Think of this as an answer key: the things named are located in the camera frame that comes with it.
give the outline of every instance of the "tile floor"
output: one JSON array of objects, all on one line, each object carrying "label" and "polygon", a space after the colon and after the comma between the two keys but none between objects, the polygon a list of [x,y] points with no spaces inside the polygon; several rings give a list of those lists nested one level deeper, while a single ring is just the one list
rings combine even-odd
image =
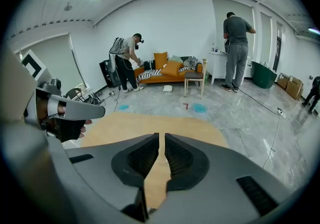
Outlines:
[{"label": "tile floor", "polygon": [[[116,107],[115,111],[206,120],[220,129],[231,149],[264,166],[291,191],[301,187],[310,172],[299,148],[298,138],[305,129],[319,122],[319,117],[309,115],[307,108],[302,109],[298,101],[276,84],[271,89],[262,89],[250,80],[245,80],[241,90],[274,112],[277,112],[277,107],[281,108],[286,118],[273,114],[240,91],[234,93],[222,90],[221,84],[222,81],[215,81],[214,85],[208,82],[202,99],[199,99],[200,91],[194,83],[189,84],[186,98],[183,97],[183,83],[172,83],[173,92],[162,92],[165,84],[146,85],[142,91],[127,94],[121,90],[117,107],[115,99],[118,88],[107,88],[101,99],[113,90],[116,93],[105,102],[106,115]],[[189,104],[188,110],[183,103]],[[197,103],[205,106],[205,113],[195,112],[193,106]],[[122,105],[128,105],[128,108],[120,110]],[[94,129],[94,124],[88,126],[88,129]],[[64,146],[79,147],[81,141],[68,141]]]}]

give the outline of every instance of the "orange sofa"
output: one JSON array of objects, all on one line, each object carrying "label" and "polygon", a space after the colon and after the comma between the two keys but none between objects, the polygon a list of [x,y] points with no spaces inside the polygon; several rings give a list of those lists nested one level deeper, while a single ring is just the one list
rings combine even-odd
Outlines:
[{"label": "orange sofa", "polygon": [[[139,74],[143,73],[144,70],[145,70],[144,67],[135,69],[134,70],[135,79],[137,78],[137,76]],[[172,76],[168,76],[168,75],[154,76],[154,77],[151,77],[148,79],[140,80],[139,83],[148,84],[148,83],[162,83],[162,82],[184,82],[186,72],[195,72],[195,71],[194,70],[185,70],[185,71],[179,72],[177,77],[172,77]],[[197,65],[197,72],[202,72],[202,65],[200,63]]]}]

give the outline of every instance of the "cardboard box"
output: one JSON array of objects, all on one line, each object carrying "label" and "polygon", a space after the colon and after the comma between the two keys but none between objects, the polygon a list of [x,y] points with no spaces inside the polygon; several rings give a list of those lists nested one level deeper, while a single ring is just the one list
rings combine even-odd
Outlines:
[{"label": "cardboard box", "polygon": [[281,73],[277,83],[280,87],[282,87],[285,90],[287,88],[286,86],[288,84],[289,79],[290,79],[290,76]]},{"label": "cardboard box", "polygon": [[293,99],[299,100],[299,98],[301,97],[303,88],[304,88],[303,86],[304,86],[304,84],[302,83],[301,80],[291,76],[288,83],[287,83],[287,87],[286,87],[285,91],[290,96],[292,96]]}]

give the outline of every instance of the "trash bin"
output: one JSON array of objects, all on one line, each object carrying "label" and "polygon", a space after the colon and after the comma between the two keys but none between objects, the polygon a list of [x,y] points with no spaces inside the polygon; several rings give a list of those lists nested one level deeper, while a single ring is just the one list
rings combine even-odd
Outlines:
[{"label": "trash bin", "polygon": [[277,78],[277,74],[260,63],[252,62],[254,73],[253,82],[261,88],[271,88]]}]

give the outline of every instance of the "ceiling light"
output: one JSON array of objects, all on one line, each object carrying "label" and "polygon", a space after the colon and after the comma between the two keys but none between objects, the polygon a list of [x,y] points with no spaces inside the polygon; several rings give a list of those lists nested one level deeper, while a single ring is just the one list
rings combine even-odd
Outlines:
[{"label": "ceiling light", "polygon": [[313,29],[313,28],[310,28],[310,27],[309,27],[308,30],[313,32],[313,33],[316,33],[316,34],[320,35],[320,31],[319,30],[316,30],[316,29]]}]

